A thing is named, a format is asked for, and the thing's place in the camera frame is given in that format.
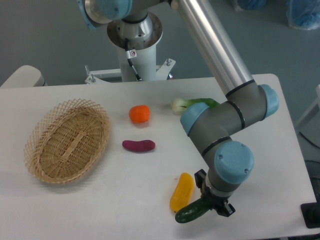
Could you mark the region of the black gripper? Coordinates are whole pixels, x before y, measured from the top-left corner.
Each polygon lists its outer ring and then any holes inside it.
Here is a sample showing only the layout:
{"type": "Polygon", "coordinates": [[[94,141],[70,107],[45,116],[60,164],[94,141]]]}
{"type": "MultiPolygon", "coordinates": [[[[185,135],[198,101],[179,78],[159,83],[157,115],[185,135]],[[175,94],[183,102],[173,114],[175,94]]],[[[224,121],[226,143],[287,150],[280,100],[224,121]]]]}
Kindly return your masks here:
{"type": "Polygon", "coordinates": [[[194,174],[196,187],[200,190],[200,197],[205,202],[209,210],[215,210],[218,215],[230,217],[236,212],[235,208],[229,203],[230,194],[216,193],[212,187],[206,185],[207,173],[200,169],[194,174]]]}

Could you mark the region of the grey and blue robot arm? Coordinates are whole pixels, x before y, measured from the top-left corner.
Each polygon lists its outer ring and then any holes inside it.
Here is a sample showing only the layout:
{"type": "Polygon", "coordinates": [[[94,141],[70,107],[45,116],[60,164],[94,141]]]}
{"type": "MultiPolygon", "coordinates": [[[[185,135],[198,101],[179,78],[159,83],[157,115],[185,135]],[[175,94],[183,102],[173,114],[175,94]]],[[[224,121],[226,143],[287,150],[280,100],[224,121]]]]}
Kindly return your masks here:
{"type": "MultiPolygon", "coordinates": [[[[160,74],[154,47],[162,37],[160,20],[149,8],[157,0],[80,0],[77,5],[89,29],[107,25],[107,36],[118,49],[124,82],[154,81],[160,74]]],[[[229,217],[235,212],[229,197],[254,166],[254,156],[231,135],[274,114],[277,93],[258,85],[242,61],[219,18],[207,0],[171,0],[188,27],[203,58],[223,91],[226,101],[215,108],[196,103],[180,122],[208,171],[195,173],[201,197],[178,210],[178,223],[191,222],[209,210],[229,217]]]]}

